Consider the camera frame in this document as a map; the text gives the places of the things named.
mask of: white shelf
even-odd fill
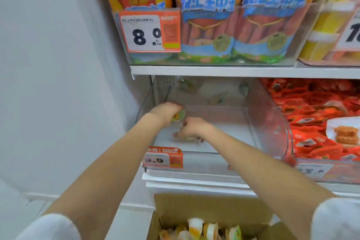
[[[130,66],[133,75],[360,79],[360,67],[294,66]]]

